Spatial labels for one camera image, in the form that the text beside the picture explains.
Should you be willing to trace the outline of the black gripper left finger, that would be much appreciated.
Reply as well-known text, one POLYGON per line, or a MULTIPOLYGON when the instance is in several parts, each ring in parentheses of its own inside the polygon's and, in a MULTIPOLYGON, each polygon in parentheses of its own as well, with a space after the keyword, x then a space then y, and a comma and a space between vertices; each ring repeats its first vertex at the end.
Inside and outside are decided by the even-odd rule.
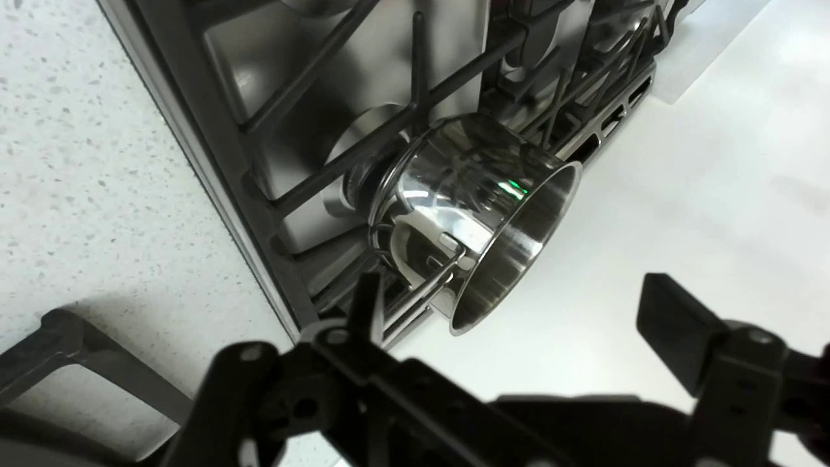
POLYGON ((354 293, 347 333, 366 342, 384 338, 384 277, 366 273, 354 293))

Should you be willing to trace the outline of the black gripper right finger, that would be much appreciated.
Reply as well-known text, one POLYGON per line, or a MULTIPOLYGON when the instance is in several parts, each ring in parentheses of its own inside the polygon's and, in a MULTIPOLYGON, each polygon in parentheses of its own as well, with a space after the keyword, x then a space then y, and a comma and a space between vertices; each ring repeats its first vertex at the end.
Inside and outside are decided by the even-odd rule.
POLYGON ((727 333, 727 325, 672 275, 650 273, 642 286, 635 330, 681 386, 700 397, 711 346, 727 333))

